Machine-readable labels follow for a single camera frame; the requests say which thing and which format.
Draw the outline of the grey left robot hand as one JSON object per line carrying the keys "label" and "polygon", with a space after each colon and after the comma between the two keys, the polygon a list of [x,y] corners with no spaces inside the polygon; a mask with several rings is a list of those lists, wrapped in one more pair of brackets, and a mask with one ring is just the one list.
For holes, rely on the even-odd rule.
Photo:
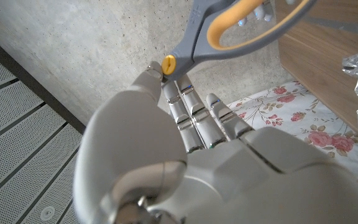
{"label": "grey left robot hand", "polygon": [[317,148],[251,128],[215,95],[190,118],[152,62],[90,119],[73,207],[81,223],[358,223],[358,184]]}

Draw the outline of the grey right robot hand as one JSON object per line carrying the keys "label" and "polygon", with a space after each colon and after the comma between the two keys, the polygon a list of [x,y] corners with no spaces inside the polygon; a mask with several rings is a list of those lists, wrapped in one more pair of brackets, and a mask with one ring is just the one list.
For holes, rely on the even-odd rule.
{"label": "grey right robot hand", "polygon": [[270,22],[273,18],[273,7],[270,0],[265,0],[262,4],[256,7],[253,11],[257,20]]}

